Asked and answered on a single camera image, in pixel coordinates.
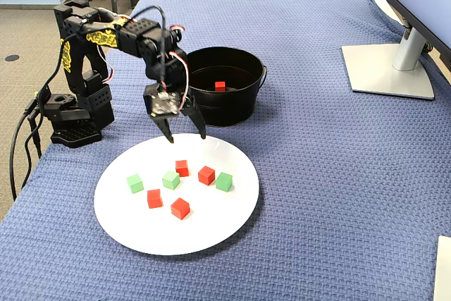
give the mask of blue tablecloth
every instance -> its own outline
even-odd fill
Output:
[[[253,161],[254,213],[181,257],[134,252],[102,230],[100,175],[160,135],[142,100],[144,63],[112,51],[116,120],[103,141],[42,157],[0,226],[0,299],[432,300],[438,236],[451,235],[450,86],[426,56],[435,101],[353,93],[341,52],[399,42],[402,27],[372,0],[141,0],[136,10],[150,4],[187,28],[185,51],[237,47],[268,66],[254,115],[207,130]],[[187,118],[171,127],[195,131]]]

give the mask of cable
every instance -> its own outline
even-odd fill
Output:
[[[147,12],[148,10],[157,10],[161,14],[161,39],[160,39],[160,64],[161,64],[161,81],[164,81],[165,75],[166,75],[166,62],[164,59],[164,54],[166,53],[165,47],[164,47],[164,37],[163,33],[166,29],[166,16],[164,15],[164,11],[160,6],[153,5],[148,6],[141,11],[138,11],[136,14],[130,17],[125,24],[122,27],[125,27],[128,25],[129,22],[133,21],[136,17],[138,17],[140,14],[143,14],[144,12]]]
[[[106,59],[104,58],[104,55],[103,55],[103,50],[102,50],[102,52],[100,52],[100,49],[101,49],[101,47],[99,45],[97,45],[97,51],[99,52],[100,57],[102,58],[103,61],[105,61],[106,65],[110,66],[110,68],[111,68],[110,75],[107,77],[107,79],[102,80],[102,82],[105,83],[105,82],[110,81],[113,78],[114,68],[113,68],[113,66],[111,66],[108,63],[108,61],[106,61]]]
[[[169,55],[170,55],[170,56],[176,57],[177,60],[179,60],[179,62],[181,62],[181,63],[184,65],[184,67],[185,67],[185,73],[186,73],[185,93],[183,94],[182,101],[181,101],[181,103],[180,103],[180,107],[178,108],[179,110],[181,110],[181,109],[183,108],[183,104],[185,103],[186,96],[187,96],[187,94],[188,94],[188,88],[189,88],[188,82],[190,81],[190,76],[189,76],[188,64],[186,63],[186,61],[184,61],[184,60],[182,59],[181,56],[179,56],[178,54],[176,54],[174,51],[169,52]]]
[[[11,184],[11,192],[13,193],[13,200],[15,201],[17,198],[16,193],[16,184],[14,182],[14,149],[16,148],[17,136],[19,134],[20,127],[23,124],[23,121],[27,118],[27,113],[24,112],[20,117],[19,123],[16,126],[16,130],[14,131],[13,140],[11,141],[11,150],[9,152],[9,182]]]
[[[56,68],[54,73],[49,77],[49,79],[47,79],[47,81],[44,83],[44,86],[42,86],[41,90],[39,91],[39,93],[37,94],[37,103],[39,104],[39,108],[42,110],[42,114],[39,118],[39,123],[37,124],[36,128],[30,133],[30,135],[28,135],[26,141],[25,141],[25,151],[27,153],[27,159],[28,159],[28,170],[27,170],[27,175],[25,177],[25,180],[22,183],[22,188],[25,187],[25,184],[28,181],[28,178],[30,177],[30,173],[31,173],[31,156],[30,156],[30,150],[28,149],[28,142],[30,141],[30,139],[33,137],[33,135],[35,135],[37,133],[37,131],[39,130],[39,128],[42,125],[42,121],[44,120],[44,99],[42,98],[43,95],[43,91],[46,89],[46,87],[49,85],[49,83],[56,77],[56,75],[58,74],[59,68],[61,67],[61,61],[63,60],[63,52],[64,52],[64,45],[66,44],[66,42],[70,39],[72,39],[73,37],[75,37],[77,34],[73,33],[69,36],[67,36],[63,42],[61,43],[61,48],[59,49],[59,57],[58,57],[58,63],[56,64]]]

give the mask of monitor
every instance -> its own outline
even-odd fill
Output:
[[[418,58],[427,40],[440,52],[445,65],[451,67],[451,0],[387,1],[412,28],[405,32],[400,44],[343,47],[352,88],[358,92],[433,99],[431,83]],[[365,66],[370,60],[362,58],[367,54],[372,54],[373,59],[377,56],[383,65]],[[369,74],[366,70],[370,67],[377,70]]]

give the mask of black cable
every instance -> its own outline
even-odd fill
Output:
[[[152,5],[152,6],[148,6],[144,9],[142,9],[141,11],[138,11],[137,13],[135,13],[133,16],[130,17],[130,19],[128,19],[125,24],[122,27],[127,26],[127,24],[132,21],[133,19],[135,19],[136,17],[138,17],[140,14],[143,14],[144,12],[147,12],[148,10],[157,10],[160,14],[161,14],[161,41],[160,41],[160,64],[161,64],[161,81],[164,81],[165,78],[165,74],[166,74],[166,62],[165,62],[165,58],[164,58],[164,54],[166,53],[165,47],[164,47],[164,37],[163,37],[163,33],[164,30],[166,29],[166,16],[164,14],[163,9],[160,6],[157,5]]]
[[[14,136],[11,141],[11,150],[9,152],[9,182],[11,184],[11,192],[13,193],[13,200],[15,201],[17,198],[16,193],[16,183],[14,182],[14,149],[16,148],[17,136],[19,134],[20,127],[23,124],[23,121],[27,118],[27,113],[24,112],[20,117],[19,123],[16,126],[16,130],[14,131]]]
[[[36,117],[40,113],[41,113],[41,110],[38,108],[38,109],[35,109],[33,111],[33,113],[31,113],[28,116],[27,120],[28,120],[28,123],[30,124],[31,132],[37,127],[37,125],[36,125]],[[33,135],[33,143],[35,144],[35,147],[36,147],[37,158],[41,159],[42,152],[41,152],[41,138],[39,137],[39,131],[37,131],[36,134]]]
[[[56,69],[54,71],[54,73],[49,77],[49,79],[47,79],[47,81],[44,83],[44,86],[42,86],[41,90],[39,91],[39,93],[37,94],[37,103],[39,104],[39,109],[42,111],[41,112],[41,116],[39,118],[39,123],[37,124],[36,128],[30,133],[30,135],[28,135],[26,141],[25,141],[25,151],[27,153],[27,159],[28,159],[28,170],[27,170],[27,175],[25,177],[25,180],[22,183],[22,188],[25,187],[25,184],[28,181],[28,178],[30,177],[31,174],[31,156],[30,156],[30,150],[28,149],[28,142],[30,141],[30,139],[33,137],[33,135],[35,135],[37,133],[37,131],[39,130],[39,128],[42,125],[42,121],[44,120],[44,98],[43,96],[43,91],[46,89],[47,86],[49,86],[49,83],[56,77],[56,75],[58,74],[59,68],[61,67],[61,61],[63,59],[63,52],[64,52],[64,45],[66,44],[66,42],[73,38],[74,36],[76,36],[76,33],[73,33],[69,36],[67,36],[63,42],[61,43],[61,48],[59,49],[59,57],[58,57],[58,64],[56,65]]]

